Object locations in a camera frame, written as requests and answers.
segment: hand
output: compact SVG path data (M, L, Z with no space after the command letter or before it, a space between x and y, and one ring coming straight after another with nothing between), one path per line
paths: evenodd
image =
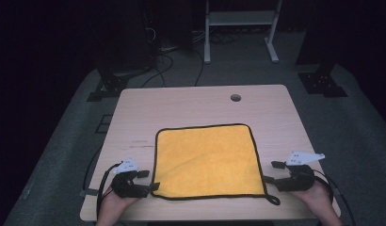
M326 188L315 181L306 191L292 191L294 196L302 200L311 212L322 222L322 225L343 225L334 211Z
M96 226L116 224L125 210L139 200L138 198L120 198L114 193L111 187L109 187L103 195L102 206Z

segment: microfiber cloth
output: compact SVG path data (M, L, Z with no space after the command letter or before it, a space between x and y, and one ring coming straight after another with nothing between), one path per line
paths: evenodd
M154 197L166 200L258 197L266 193L259 155L246 124L167 128L156 135Z

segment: white shelf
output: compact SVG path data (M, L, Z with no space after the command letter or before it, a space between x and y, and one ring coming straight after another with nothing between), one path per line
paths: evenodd
M209 25L272 24L274 10L210 12Z

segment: wooden table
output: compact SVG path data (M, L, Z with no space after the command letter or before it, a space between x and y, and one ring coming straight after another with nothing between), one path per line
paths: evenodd
M231 96L241 100L235 102ZM89 188L98 189L109 167L133 157L139 170L150 170L152 179L155 135L163 128L245 123L257 144L264 175L288 177L288 169L273 169L271 161L285 161L292 151L313 153L314 149L285 86L230 86L198 88L126 89L122 92L98 159ZM319 162L310 164L322 171ZM105 188L114 173L108 176ZM166 201L151 195L132 205L122 220L259 220L313 218L295 197L266 185L281 205L266 199L221 198L196 201ZM86 196L81 219L96 220L96 197ZM338 215L340 209L336 202Z

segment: gray carpet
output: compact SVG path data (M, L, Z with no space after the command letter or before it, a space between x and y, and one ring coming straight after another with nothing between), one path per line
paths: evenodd
M242 35L239 41L212 45L212 63L204 65L198 86L285 85L315 151L326 155L321 161L324 171L344 193L357 225L386 225L386 123L363 95L353 75L338 65L332 76L348 97L325 98L306 93L298 72L314 67L295 66L304 35L276 34L279 64L271 63L264 35ZM195 48L202 54L202 44ZM164 73L167 87L194 86L201 70L199 55L177 51L168 56L174 63ZM168 65L169 60L160 57L159 70ZM152 70L131 79L128 88L140 88L154 74L156 71ZM105 140L105 134L95 130L104 114L114 112L118 101L104 98L101 102L87 102L99 81L99 74L93 71L75 93L6 225L92 225L79 217L83 198L78 194L88 163ZM145 88L161 86L161 78L155 77ZM342 219L350 224L341 198L337 197L337 202L342 208ZM316 220L274 224L315 225Z

